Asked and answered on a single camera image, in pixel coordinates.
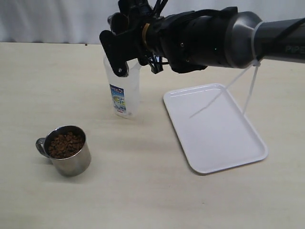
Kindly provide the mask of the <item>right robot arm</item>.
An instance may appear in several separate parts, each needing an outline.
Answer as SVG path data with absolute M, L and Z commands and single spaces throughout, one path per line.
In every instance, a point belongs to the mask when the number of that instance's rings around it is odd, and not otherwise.
M 121 0 L 108 18 L 109 30 L 99 38 L 112 71 L 129 73 L 138 60 L 160 73 L 164 65 L 176 73 L 209 66 L 244 69 L 264 59 L 305 61 L 305 20 L 264 22 L 237 7 L 192 10 L 162 16 L 166 1 Z

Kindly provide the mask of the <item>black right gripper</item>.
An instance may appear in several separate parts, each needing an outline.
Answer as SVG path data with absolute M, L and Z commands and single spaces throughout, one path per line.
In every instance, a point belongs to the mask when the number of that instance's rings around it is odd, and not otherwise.
M 128 61 L 137 60 L 141 66 L 149 65 L 152 73 L 163 71 L 163 57 L 151 51 L 145 41 L 150 25 L 161 18 L 167 1 L 158 0 L 154 7 L 147 0 L 120 0 L 119 11 L 109 16 L 110 30 L 103 30 L 100 42 L 113 73 L 118 77 L 129 75 Z

